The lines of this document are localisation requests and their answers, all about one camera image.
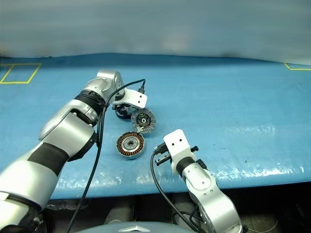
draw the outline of black rubber joint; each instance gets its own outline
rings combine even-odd
[[[7,197],[7,199],[9,200],[14,200],[20,203],[23,203],[25,205],[28,206],[32,206],[33,208],[35,208],[37,211],[41,211],[41,206],[38,205],[37,203],[33,202],[32,200],[28,200],[26,198],[20,197],[18,195],[15,194],[9,194],[9,196]]]
[[[124,96],[125,96],[125,91],[123,91],[122,95],[116,96],[116,97],[115,97],[115,101],[118,101],[118,100],[123,99]]]
[[[28,161],[51,169],[58,176],[67,159],[69,156],[64,150],[44,142],[31,154]]]
[[[176,170],[178,171],[179,175],[182,177],[183,170],[193,163],[195,163],[195,161],[191,157],[185,157],[180,160],[176,166]]]
[[[103,111],[105,106],[105,100],[95,91],[83,90],[74,99],[91,106],[98,115]]]

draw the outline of floor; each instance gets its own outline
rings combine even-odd
[[[250,189],[225,190],[235,203],[241,220],[248,232],[269,233],[311,232],[311,183],[280,185]],[[113,205],[122,198],[87,200],[75,221],[72,232],[102,225]],[[172,222],[172,212],[160,195],[135,196],[135,219],[137,221]],[[74,209],[77,200],[57,200],[51,208]],[[73,210],[46,209],[48,233],[62,233]]]

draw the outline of circular motor part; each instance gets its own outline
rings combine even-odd
[[[137,109],[131,116],[134,129],[138,133],[150,133],[156,126],[155,115],[147,108]]]
[[[145,139],[137,132],[126,132],[117,140],[118,152],[128,159],[137,158],[145,148]]]

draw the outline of black cable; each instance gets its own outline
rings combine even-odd
[[[130,85],[133,85],[133,84],[136,84],[136,83],[142,83],[141,87],[144,87],[145,86],[145,83],[146,83],[146,80],[145,79],[140,79],[140,80],[137,80],[137,81],[134,81],[134,82],[131,82],[131,83],[128,83],[122,87],[120,87],[119,89],[115,90],[114,92],[111,93],[111,95],[109,96],[107,102],[106,102],[106,107],[109,106],[109,101],[110,99],[115,95],[117,94],[119,91],[121,91],[122,89],[125,89],[126,87],[130,86]]]
[[[96,158],[95,158],[95,162],[94,162],[94,165],[93,165],[93,168],[92,168],[92,171],[91,171],[91,174],[89,176],[89,179],[87,181],[87,184],[86,184],[86,187],[84,189],[84,192],[83,192],[83,195],[82,197],[80,198],[80,201],[79,201],[79,204],[77,206],[77,209],[75,210],[73,216],[71,217],[71,220],[70,220],[70,223],[69,225],[67,226],[67,229],[66,229],[66,232],[69,233],[71,228],[72,228],[72,225],[83,205],[83,202],[84,202],[84,199],[86,197],[86,194],[88,192],[88,189],[91,185],[91,182],[92,182],[92,179],[93,179],[93,176],[95,174],[95,171],[96,171],[96,167],[97,167],[97,164],[98,164],[98,161],[99,161],[99,157],[101,155],[101,150],[102,150],[102,144],[103,144],[103,134],[104,134],[104,119],[105,119],[105,114],[106,114],[106,111],[107,111],[107,108],[109,106],[109,101],[110,99],[115,95],[117,94],[119,91],[121,91],[122,89],[126,88],[127,86],[130,86],[130,85],[133,85],[133,84],[136,84],[136,83],[140,83],[140,82],[143,82],[142,83],[142,88],[144,88],[144,85],[146,83],[146,80],[145,79],[141,79],[141,80],[137,80],[137,81],[134,81],[134,82],[131,82],[131,83],[128,83],[126,85],[123,85],[122,87],[120,87],[119,89],[115,90],[109,97],[108,97],[108,101],[106,102],[106,105],[104,106],[104,109],[103,109],[103,112],[101,114],[99,114],[98,116],[98,123],[97,123],[97,140],[96,140],[96,145],[97,145],[97,154],[96,154]]]
[[[180,213],[181,213],[182,215],[189,215],[189,216],[191,215],[191,213],[186,212],[186,211],[180,211]],[[174,222],[175,224],[177,224],[177,223],[176,223],[176,220],[175,220],[175,215],[177,215],[176,212],[174,212],[174,213],[172,214],[172,219],[173,219],[173,222]],[[197,215],[193,215],[192,217],[193,217],[193,218],[196,218],[197,220],[199,220],[199,221],[201,221],[201,222],[204,222],[203,219],[202,219],[201,217],[197,216]]]
[[[193,209],[193,211],[191,212],[191,215],[190,215],[190,217],[189,217],[189,220],[190,220],[190,222],[191,222],[196,228],[198,228],[200,231],[204,231],[198,224],[196,224],[196,223],[192,220],[192,218],[194,217],[194,213],[195,213],[198,209],[199,209],[199,206],[197,205],[197,206]]]
[[[103,109],[103,113],[100,114],[100,120],[101,122],[99,122],[98,124],[103,124],[104,123],[104,118],[105,118],[105,113],[106,113],[106,107],[104,107]],[[102,142],[103,142],[103,138],[100,138],[100,141],[99,141],[99,144],[98,144],[98,149],[97,149],[97,154],[96,154],[96,158],[95,158],[95,162],[94,162],[94,165],[93,165],[93,168],[92,168],[92,171],[91,171],[91,174],[89,176],[89,179],[87,181],[87,184],[86,184],[86,187],[84,189],[84,192],[83,192],[83,195],[82,197],[80,198],[80,201],[79,201],[79,204],[77,206],[77,209],[75,210],[73,216],[71,217],[71,220],[70,220],[70,223],[67,227],[67,230],[66,232],[70,232],[71,228],[72,228],[72,225],[73,225],[73,222],[75,221],[76,217],[77,217],[77,214],[79,213],[82,205],[83,205],[83,202],[84,202],[84,199],[86,198],[86,194],[88,192],[88,189],[91,185],[91,182],[92,182],[92,179],[93,179],[93,176],[95,174],[95,170],[96,170],[96,167],[97,167],[97,164],[98,164],[98,161],[99,161],[99,157],[101,155],[101,150],[102,150]]]
[[[166,196],[166,194],[163,192],[163,190],[161,189],[157,179],[156,179],[156,174],[155,174],[155,168],[154,168],[154,157],[155,157],[155,153],[152,153],[151,155],[151,159],[150,159],[150,169],[151,169],[151,174],[152,174],[152,178],[155,182],[155,185],[157,187],[157,189],[159,190],[159,192],[162,194],[162,196],[164,197],[164,199],[167,201],[167,203],[175,210],[175,212],[180,216],[180,218],[195,232],[199,232],[199,233],[206,233],[204,230],[202,230],[202,228],[197,228],[195,225],[193,225],[191,222],[189,222],[185,216],[183,216],[180,211],[176,208],[176,206],[170,201],[170,199]]]

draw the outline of cable connector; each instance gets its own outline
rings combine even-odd
[[[195,161],[195,162],[196,162],[197,164],[199,164],[201,168],[207,170],[207,166],[205,165],[205,163],[204,163],[201,159],[198,159],[198,160]]]
[[[169,149],[167,148],[165,142],[163,142],[162,144],[158,145],[155,148],[154,154],[163,154],[163,153],[168,152],[168,151],[169,151]]]
[[[140,88],[138,89],[138,92],[145,94],[145,86],[141,85]]]

